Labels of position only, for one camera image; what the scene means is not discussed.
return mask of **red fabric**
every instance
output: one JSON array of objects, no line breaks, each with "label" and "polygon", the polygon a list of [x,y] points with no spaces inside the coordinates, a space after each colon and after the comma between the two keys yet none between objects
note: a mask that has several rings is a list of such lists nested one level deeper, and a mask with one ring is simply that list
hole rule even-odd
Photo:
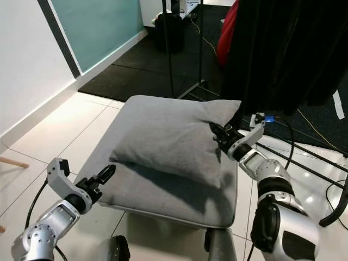
[{"label": "red fabric", "polygon": [[236,0],[233,6],[229,9],[225,21],[223,22],[221,35],[219,38],[219,42],[217,43],[217,59],[222,68],[225,67],[229,48],[231,46],[232,35],[234,31],[235,21],[237,18],[237,11],[239,6],[239,0]]}]

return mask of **yellow cable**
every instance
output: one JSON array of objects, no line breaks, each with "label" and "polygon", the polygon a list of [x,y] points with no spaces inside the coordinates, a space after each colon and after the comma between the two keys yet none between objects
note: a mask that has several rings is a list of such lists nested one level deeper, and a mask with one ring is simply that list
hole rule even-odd
[{"label": "yellow cable", "polygon": [[318,133],[318,134],[322,137],[323,140],[325,140],[330,146],[332,146],[332,147],[334,147],[334,148],[337,148],[336,146],[333,146],[327,139],[325,139],[325,137],[324,137],[323,135],[321,135],[320,132],[318,132],[318,131],[316,130],[316,128],[314,128],[314,126],[311,124],[311,122],[304,116],[304,114],[303,114],[299,109],[297,109],[297,111],[298,111],[298,112],[302,115],[302,117],[308,122],[308,124],[311,126],[311,128],[314,129],[314,131],[315,131],[316,133]]},{"label": "yellow cable", "polygon": [[[192,17],[191,17],[191,16],[190,16],[190,19],[191,19],[192,24],[193,24],[195,27],[197,27],[198,34],[201,34],[200,27],[199,27],[198,25],[195,24],[195,22],[194,22],[194,20],[192,20]],[[218,55],[216,54],[215,47],[214,47],[210,42],[208,42],[208,40],[207,40],[206,38],[204,38],[204,37],[202,37],[202,38],[203,38],[203,40],[204,40],[208,45],[210,45],[211,48],[214,50],[215,56],[218,56]]]}]

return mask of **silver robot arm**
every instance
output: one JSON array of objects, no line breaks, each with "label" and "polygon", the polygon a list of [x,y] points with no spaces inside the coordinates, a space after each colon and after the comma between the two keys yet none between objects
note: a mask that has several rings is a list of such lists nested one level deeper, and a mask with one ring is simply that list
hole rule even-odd
[{"label": "silver robot arm", "polygon": [[215,123],[210,128],[215,140],[231,160],[258,186],[258,207],[251,239],[266,261],[315,261],[319,247],[319,230],[295,197],[290,176],[276,160],[268,159],[251,145],[263,135],[262,115],[252,118],[253,130],[243,136],[230,126]]},{"label": "silver robot arm", "polygon": [[55,158],[47,167],[47,181],[63,198],[52,205],[35,224],[24,230],[14,241],[11,252],[15,261],[53,261],[53,249],[102,196],[98,186],[115,173],[115,165],[109,165],[97,176],[83,178],[73,185],[68,179],[67,160]]}]

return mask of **blue connector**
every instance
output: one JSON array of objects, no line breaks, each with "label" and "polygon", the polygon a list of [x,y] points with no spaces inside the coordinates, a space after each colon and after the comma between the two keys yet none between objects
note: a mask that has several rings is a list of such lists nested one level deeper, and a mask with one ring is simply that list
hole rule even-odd
[{"label": "blue connector", "polygon": [[274,122],[276,119],[274,116],[266,116],[265,117],[265,121],[266,122]]}]

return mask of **black floor mat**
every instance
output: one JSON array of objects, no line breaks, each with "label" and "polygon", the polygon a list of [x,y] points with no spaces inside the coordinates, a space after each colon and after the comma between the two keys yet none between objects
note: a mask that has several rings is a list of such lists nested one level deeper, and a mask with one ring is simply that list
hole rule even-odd
[{"label": "black floor mat", "polygon": [[[204,6],[204,37],[216,47],[229,7]],[[199,33],[185,18],[184,49],[172,54],[174,97],[179,96],[198,81]],[[213,49],[203,42],[202,78],[209,89],[220,93],[223,73],[218,67]],[[167,54],[156,48],[154,34],[149,33],[107,69],[86,83],[80,92],[125,102],[133,95],[172,97],[168,73]],[[206,96],[212,100],[216,97]]]},{"label": "black floor mat", "polygon": [[[224,19],[229,7],[214,5],[204,6],[204,37],[216,47],[218,44],[221,19]],[[198,42],[197,28],[189,18],[184,19],[185,47],[180,53],[172,55],[174,96],[177,97],[189,89],[198,80]],[[151,95],[159,97],[172,97],[168,77],[167,55],[158,51],[152,33],[131,48],[118,60],[114,61],[107,69],[93,80],[79,89],[81,92],[111,98],[125,102],[133,95]],[[208,81],[209,89],[220,93],[223,82],[223,73],[220,71],[214,51],[203,42],[202,78]],[[348,75],[343,80],[339,93],[342,99],[343,110],[348,116]],[[194,92],[205,100],[216,97],[196,89]],[[301,107],[301,111],[308,117],[317,130],[332,144],[348,151],[348,120],[339,120],[336,116],[333,99],[322,107]],[[305,119],[296,113],[287,118],[290,124],[313,137],[321,138],[311,129]],[[268,123],[266,129],[289,138],[286,128]],[[295,134],[295,140],[305,144],[327,147],[310,138]]]}]

